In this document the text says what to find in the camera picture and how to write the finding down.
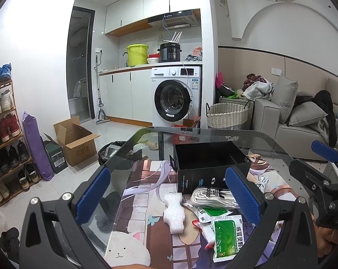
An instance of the wall outlet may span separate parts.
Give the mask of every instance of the wall outlet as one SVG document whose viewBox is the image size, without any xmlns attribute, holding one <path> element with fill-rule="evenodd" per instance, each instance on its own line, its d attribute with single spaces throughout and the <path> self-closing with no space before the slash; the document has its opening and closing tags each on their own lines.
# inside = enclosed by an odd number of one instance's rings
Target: wall outlet
<svg viewBox="0 0 338 269">
<path fill-rule="evenodd" d="M 276 69 L 276 68 L 271 68 L 271 73 L 276 76 L 280 76 L 282 74 L 282 70 Z"/>
</svg>

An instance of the sofa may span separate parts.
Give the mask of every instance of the sofa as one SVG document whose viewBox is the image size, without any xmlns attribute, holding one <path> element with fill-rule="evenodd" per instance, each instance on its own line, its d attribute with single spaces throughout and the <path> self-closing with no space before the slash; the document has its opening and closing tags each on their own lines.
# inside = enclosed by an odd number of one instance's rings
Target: sofa
<svg viewBox="0 0 338 269">
<path fill-rule="evenodd" d="M 333 111 L 338 113 L 338 79 L 327 79 L 326 90 L 330 92 Z M 324 140 L 319 132 L 309 126 L 287 126 L 280 123 L 280 107 L 265 99 L 256 99 L 254 104 L 254 118 L 252 129 L 263 132 L 274 139 L 292 158 L 302 158 L 307 160 L 325 159 L 312 152 L 311 144 L 317 140 L 324 144 Z M 336 130 L 338 140 L 338 119 L 336 119 Z"/>
</svg>

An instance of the white foam packing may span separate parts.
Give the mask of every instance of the white foam packing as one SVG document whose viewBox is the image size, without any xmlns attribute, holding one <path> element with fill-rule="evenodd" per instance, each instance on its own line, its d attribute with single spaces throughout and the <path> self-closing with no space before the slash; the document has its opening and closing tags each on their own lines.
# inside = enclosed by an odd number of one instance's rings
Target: white foam packing
<svg viewBox="0 0 338 269">
<path fill-rule="evenodd" d="M 163 220 L 169 225 L 171 234 L 184 231 L 185 212 L 181 206 L 183 196 L 181 193 L 168 192 L 164 196 L 164 204 L 168 207 L 164 210 Z"/>
</svg>

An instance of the cat illustration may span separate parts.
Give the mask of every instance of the cat illustration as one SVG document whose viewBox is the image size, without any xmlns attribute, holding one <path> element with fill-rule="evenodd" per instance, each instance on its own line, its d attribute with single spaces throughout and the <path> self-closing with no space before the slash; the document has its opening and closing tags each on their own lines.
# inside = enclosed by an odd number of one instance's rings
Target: cat illustration
<svg viewBox="0 0 338 269">
<path fill-rule="evenodd" d="M 104 259 L 113 266 L 150 265 L 150 254 L 139 241 L 140 233 L 111 232 Z"/>
</svg>

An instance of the mop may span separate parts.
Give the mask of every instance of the mop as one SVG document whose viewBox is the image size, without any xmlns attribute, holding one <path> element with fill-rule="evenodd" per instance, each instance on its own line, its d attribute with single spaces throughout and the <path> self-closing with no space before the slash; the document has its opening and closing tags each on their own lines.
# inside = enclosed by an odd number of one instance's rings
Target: mop
<svg viewBox="0 0 338 269">
<path fill-rule="evenodd" d="M 96 124 L 101 124 L 104 122 L 109 122 L 111 120 L 107 118 L 106 113 L 102 109 L 104 104 L 102 103 L 102 100 L 101 100 L 100 76 L 98 74 L 98 56 L 96 56 L 96 74 L 97 74 L 97 89 L 98 89 L 98 107 L 100 108 L 98 111 L 98 120 L 96 121 Z"/>
</svg>

